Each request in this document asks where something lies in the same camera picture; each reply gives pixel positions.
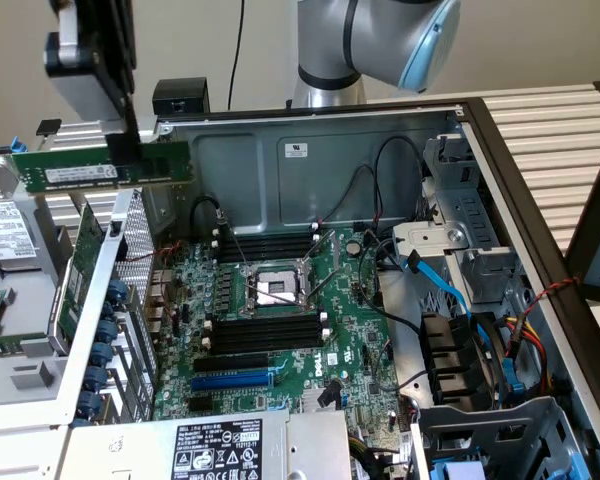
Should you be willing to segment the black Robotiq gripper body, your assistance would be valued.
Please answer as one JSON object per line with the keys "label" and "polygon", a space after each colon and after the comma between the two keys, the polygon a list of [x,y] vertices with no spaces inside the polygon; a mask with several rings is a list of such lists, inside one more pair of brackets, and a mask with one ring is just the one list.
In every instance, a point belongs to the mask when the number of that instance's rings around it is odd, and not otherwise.
{"label": "black Robotiq gripper body", "polygon": [[137,66],[133,3],[81,0],[77,7],[78,47],[74,69],[94,75],[105,90],[127,99],[134,93]]}

